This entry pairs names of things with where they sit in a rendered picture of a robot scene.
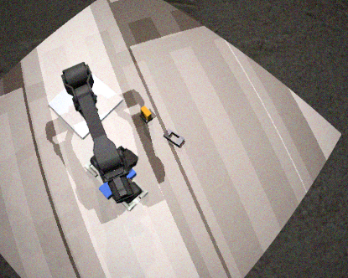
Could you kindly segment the blue bar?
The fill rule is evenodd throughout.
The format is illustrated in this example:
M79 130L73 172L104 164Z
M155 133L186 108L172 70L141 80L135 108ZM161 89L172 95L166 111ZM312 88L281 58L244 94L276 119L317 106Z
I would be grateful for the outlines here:
M132 180L135 176L137 176L137 172L131 168L129 170L129 174L127 175L127 178L130 178ZM108 182L103 183L99 189L106 196L107 200L109 200L113 196L111 189L109 188Z

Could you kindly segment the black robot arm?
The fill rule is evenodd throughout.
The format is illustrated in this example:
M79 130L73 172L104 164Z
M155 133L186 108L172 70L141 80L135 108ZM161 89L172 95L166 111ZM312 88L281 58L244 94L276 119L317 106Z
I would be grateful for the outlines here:
M123 146L116 148L110 140L98 114L97 95L93 93L93 75L85 62L62 70L62 82L66 93L72 95L73 105L86 120L93 141L93 154L96 169L103 183L108 182L116 203L130 200L134 192L127 180L131 168L136 167L138 157ZM101 175L101 171L104 175Z

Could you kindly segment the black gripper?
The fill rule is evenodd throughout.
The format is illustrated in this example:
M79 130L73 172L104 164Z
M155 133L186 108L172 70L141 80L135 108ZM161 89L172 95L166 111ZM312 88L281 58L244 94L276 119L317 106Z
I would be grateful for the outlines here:
M90 163L95 167L96 169L96 165L95 165L95 162L94 162L94 155L93 157L90 159ZM97 170L97 169L96 169ZM104 175L103 171L101 171L101 175ZM127 179L129 181L129 184L132 188L132 191L134 192L134 197L132 197L130 200L126 201L127 203L131 203L139 194L142 193L142 189L135 183L133 182L130 178Z

